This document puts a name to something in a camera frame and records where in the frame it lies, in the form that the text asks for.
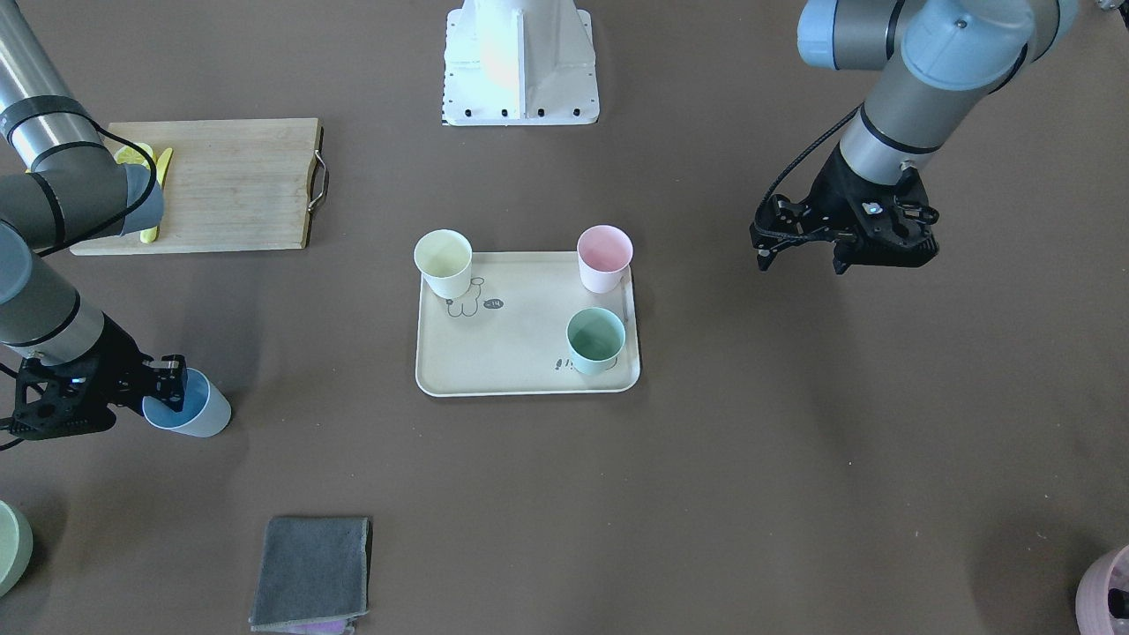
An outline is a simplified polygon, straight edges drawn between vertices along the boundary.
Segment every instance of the folded gray towel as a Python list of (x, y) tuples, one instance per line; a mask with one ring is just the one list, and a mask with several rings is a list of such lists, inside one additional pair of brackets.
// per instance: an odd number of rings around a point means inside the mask
[(368, 612), (368, 519), (279, 516), (266, 524), (251, 629), (340, 634)]

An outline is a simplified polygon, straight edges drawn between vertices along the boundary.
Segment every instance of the tray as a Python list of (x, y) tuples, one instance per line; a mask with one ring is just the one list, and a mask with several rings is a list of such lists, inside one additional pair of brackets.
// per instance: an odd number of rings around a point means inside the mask
[[(173, 148), (160, 236), (86, 241), (76, 255), (286, 250), (306, 246), (310, 185), (321, 145), (317, 119), (147, 121), (110, 131)], [(106, 140), (111, 151), (121, 147)]]
[[(630, 268), (607, 294), (580, 284), (576, 252), (475, 253), (474, 279), (446, 301), (420, 279), (415, 383), (431, 397), (622, 392), (639, 380)], [(623, 319), (627, 345), (611, 369), (572, 368), (564, 331), (572, 314), (602, 306)]]

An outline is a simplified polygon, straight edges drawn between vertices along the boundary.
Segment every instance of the wooden cutting board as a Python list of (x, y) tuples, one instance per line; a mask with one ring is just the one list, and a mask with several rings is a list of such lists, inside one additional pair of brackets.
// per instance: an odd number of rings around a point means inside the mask
[[(157, 241), (138, 234), (86, 241), (78, 255), (285, 250), (306, 246), (310, 181), (321, 143), (317, 119), (112, 123), (159, 156), (173, 148), (165, 176), (165, 217)], [(110, 151), (121, 143), (106, 139)]]

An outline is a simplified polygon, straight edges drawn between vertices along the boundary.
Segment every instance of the green bowl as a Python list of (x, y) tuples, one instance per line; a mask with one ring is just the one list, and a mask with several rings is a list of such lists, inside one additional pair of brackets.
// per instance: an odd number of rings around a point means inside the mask
[(0, 597), (3, 597), (32, 559), (32, 525), (19, 510), (0, 501)]

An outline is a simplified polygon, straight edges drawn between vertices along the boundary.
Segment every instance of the pink container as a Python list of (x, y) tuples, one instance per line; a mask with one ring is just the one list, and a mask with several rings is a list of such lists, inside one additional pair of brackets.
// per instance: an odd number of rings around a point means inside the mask
[(1105, 554), (1089, 565), (1078, 584), (1074, 608), (1082, 635), (1121, 635), (1129, 633), (1129, 619), (1114, 619), (1110, 615), (1106, 595), (1110, 589), (1129, 586), (1129, 547)]
[(592, 293), (606, 294), (623, 278), (634, 255), (634, 246), (619, 227), (596, 225), (580, 234), (576, 252), (580, 261), (580, 282)]

